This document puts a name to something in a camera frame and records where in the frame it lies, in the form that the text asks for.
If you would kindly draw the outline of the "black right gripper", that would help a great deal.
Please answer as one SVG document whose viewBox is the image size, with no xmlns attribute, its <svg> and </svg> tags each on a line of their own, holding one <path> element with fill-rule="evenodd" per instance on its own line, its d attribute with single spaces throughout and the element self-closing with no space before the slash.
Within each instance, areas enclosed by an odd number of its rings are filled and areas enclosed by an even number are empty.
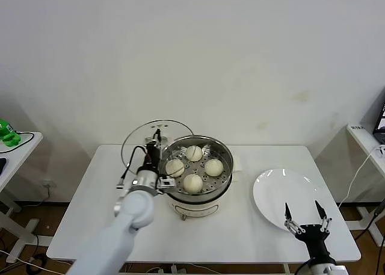
<svg viewBox="0 0 385 275">
<path fill-rule="evenodd" d="M 330 263 L 330 253 L 328 252 L 325 240 L 330 234 L 329 225 L 332 221 L 328 217 L 325 209 L 316 200 L 315 205 L 321 219 L 321 224 L 299 225 L 292 219 L 292 215 L 287 203 L 285 203 L 285 222 L 284 226 L 295 235 L 296 239 L 305 243 L 310 257 L 310 265 Z"/>
</svg>

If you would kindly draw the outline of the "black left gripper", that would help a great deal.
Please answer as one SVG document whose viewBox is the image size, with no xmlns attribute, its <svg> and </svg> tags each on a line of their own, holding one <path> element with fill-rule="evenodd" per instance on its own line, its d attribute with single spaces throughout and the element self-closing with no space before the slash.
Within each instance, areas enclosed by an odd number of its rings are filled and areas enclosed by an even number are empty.
<svg viewBox="0 0 385 275">
<path fill-rule="evenodd" d="M 161 160 L 161 149 L 156 145 L 156 142 L 161 142 L 161 130 L 158 128 L 153 138 L 146 138 L 146 156 L 144 164 L 146 167 L 158 169 Z"/>
</svg>

